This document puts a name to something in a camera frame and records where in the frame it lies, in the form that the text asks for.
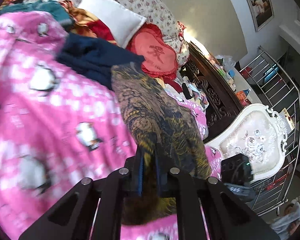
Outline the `dark gold patterned garment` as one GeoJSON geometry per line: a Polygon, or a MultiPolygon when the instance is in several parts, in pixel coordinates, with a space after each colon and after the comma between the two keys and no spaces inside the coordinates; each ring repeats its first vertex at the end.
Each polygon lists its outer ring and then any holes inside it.
{"type": "Polygon", "coordinates": [[[205,146],[194,115],[181,106],[141,66],[131,62],[111,67],[111,84],[121,115],[144,157],[142,196],[123,202],[122,224],[142,225],[176,212],[173,198],[157,194],[155,151],[193,177],[211,174],[205,146]]]}

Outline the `colourful clothes pile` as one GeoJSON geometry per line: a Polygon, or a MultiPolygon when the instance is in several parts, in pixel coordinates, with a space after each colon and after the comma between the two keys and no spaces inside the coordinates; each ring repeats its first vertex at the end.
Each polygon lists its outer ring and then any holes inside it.
{"type": "Polygon", "coordinates": [[[174,80],[163,77],[162,81],[162,87],[165,92],[171,97],[176,98],[177,101],[195,103],[202,107],[204,111],[209,107],[206,94],[194,83],[191,83],[188,77],[177,76],[174,80]]]}

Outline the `white ornate chair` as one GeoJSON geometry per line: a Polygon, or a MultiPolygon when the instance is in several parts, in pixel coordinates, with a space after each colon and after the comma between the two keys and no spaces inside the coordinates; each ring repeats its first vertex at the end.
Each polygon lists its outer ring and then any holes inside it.
{"type": "Polygon", "coordinates": [[[239,153],[247,156],[253,181],[258,181],[279,172],[285,161],[287,139],[286,120],[269,106],[253,103],[207,145],[218,150],[223,159],[239,153]]]}

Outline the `dark carved wooden headboard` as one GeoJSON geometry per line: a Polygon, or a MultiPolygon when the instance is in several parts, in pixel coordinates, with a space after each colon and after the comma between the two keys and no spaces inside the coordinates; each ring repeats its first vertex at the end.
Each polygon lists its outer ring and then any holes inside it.
{"type": "Polygon", "coordinates": [[[206,121],[209,135],[204,142],[209,142],[232,124],[243,106],[197,46],[190,44],[189,51],[190,57],[180,72],[181,76],[188,77],[207,96],[209,107],[206,110],[206,121]]]}

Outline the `pink penguin blanket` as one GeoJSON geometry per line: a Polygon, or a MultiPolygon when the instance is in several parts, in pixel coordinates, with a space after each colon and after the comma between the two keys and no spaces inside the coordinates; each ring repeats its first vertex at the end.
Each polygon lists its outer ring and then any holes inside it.
{"type": "Polygon", "coordinates": [[[137,149],[113,89],[55,60],[69,34],[48,12],[0,16],[0,227],[11,239],[137,149]]]}

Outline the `metal stair railing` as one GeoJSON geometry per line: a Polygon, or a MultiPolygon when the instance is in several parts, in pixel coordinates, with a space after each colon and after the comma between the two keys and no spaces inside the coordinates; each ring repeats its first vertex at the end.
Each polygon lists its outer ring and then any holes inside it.
{"type": "Polygon", "coordinates": [[[275,174],[257,180],[257,197],[252,209],[263,216],[272,211],[280,213],[288,203],[288,191],[292,184],[300,151],[300,91],[299,85],[282,65],[262,46],[257,55],[239,72],[251,87],[251,94],[267,106],[268,115],[274,119],[282,150],[275,174]]]}

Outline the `cluttered items on shelf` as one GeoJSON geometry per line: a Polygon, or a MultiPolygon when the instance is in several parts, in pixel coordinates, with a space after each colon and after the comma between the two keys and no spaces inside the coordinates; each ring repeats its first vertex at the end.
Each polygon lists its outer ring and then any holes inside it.
{"type": "Polygon", "coordinates": [[[248,99],[250,89],[238,90],[235,84],[235,61],[231,56],[218,55],[217,57],[212,54],[207,55],[207,59],[214,66],[219,75],[226,81],[231,90],[235,93],[243,107],[246,107],[252,102],[248,99]]]}

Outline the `red heart pillow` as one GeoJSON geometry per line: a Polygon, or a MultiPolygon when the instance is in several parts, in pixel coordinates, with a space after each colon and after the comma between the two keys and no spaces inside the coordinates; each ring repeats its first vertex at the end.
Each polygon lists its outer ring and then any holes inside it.
{"type": "Polygon", "coordinates": [[[126,49],[144,57],[141,69],[149,76],[173,80],[177,77],[177,54],[162,37],[157,25],[145,23],[132,37],[126,49]]]}

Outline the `navy blue sweater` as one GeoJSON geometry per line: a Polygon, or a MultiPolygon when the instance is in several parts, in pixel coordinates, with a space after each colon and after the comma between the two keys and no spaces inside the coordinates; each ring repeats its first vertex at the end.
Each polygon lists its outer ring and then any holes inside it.
{"type": "Polygon", "coordinates": [[[144,57],[102,38],[70,33],[55,60],[112,90],[111,67],[131,62],[142,63],[144,57]]]}

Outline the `white pillow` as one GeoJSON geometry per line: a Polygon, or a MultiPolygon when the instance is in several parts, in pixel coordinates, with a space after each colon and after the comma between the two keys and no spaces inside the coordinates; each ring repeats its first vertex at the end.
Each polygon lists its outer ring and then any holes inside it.
{"type": "Polygon", "coordinates": [[[110,29],[117,45],[121,48],[126,48],[147,20],[114,0],[81,0],[78,8],[100,19],[110,29]]]}

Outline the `red gold blanket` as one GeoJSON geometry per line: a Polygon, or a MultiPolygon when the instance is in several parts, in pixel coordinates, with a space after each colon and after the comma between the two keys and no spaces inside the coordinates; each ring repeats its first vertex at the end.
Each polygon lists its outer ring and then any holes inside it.
{"type": "Polygon", "coordinates": [[[59,1],[59,4],[69,14],[74,23],[70,32],[86,37],[102,38],[107,42],[117,45],[110,29],[97,16],[84,9],[75,7],[70,0],[59,1]]]}

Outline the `teal knit sweater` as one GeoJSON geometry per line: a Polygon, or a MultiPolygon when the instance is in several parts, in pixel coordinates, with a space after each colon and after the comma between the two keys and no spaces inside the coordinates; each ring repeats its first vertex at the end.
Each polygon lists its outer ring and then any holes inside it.
{"type": "Polygon", "coordinates": [[[7,5],[0,9],[0,16],[9,12],[31,11],[44,11],[50,13],[66,31],[69,31],[74,24],[74,20],[68,12],[66,12],[59,2],[53,0],[49,0],[47,2],[39,0],[34,3],[17,3],[7,5]]]}

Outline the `framed wall picture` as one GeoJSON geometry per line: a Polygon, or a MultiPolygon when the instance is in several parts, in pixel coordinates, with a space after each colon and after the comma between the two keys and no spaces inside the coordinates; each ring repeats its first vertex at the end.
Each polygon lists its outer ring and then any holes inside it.
{"type": "Polygon", "coordinates": [[[247,0],[254,28],[259,32],[274,18],[274,10],[271,0],[247,0]]]}

